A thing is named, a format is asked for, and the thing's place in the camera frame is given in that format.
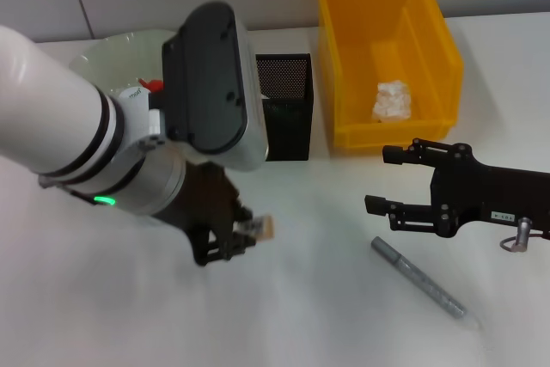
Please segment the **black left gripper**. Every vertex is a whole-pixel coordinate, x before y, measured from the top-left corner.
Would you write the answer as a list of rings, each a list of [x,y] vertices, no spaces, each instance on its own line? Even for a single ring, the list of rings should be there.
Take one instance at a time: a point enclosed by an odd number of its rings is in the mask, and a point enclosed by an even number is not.
[[[239,200],[224,169],[211,162],[188,162],[175,198],[153,217],[187,236],[198,266],[231,260],[256,245],[253,237],[234,232],[250,230],[254,215]]]

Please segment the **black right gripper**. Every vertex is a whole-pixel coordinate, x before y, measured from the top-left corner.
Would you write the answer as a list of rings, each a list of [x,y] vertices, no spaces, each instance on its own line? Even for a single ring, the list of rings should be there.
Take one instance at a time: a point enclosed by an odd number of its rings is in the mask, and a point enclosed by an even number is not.
[[[366,211],[388,217],[392,231],[456,235],[471,222],[517,226],[530,220],[532,229],[549,237],[549,174],[485,165],[467,144],[442,144],[415,138],[407,148],[385,145],[385,163],[434,168],[431,204],[411,205],[366,195]]]

